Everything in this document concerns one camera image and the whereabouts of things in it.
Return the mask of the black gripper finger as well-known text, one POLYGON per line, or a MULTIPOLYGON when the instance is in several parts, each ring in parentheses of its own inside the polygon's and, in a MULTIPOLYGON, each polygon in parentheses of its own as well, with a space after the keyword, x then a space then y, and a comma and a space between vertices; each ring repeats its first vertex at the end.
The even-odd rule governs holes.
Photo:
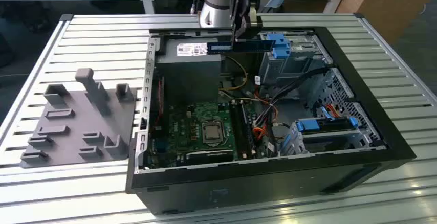
POLYGON ((262 19, 258 16, 257 3, 251 2, 249 9, 249 39, 254 39, 262 29, 262 19))
POLYGON ((238 41, 241 35, 246 31, 246 18, 247 12, 250 10, 249 0, 231 0, 230 2, 231 10, 231 23, 233 23, 233 42, 238 41))

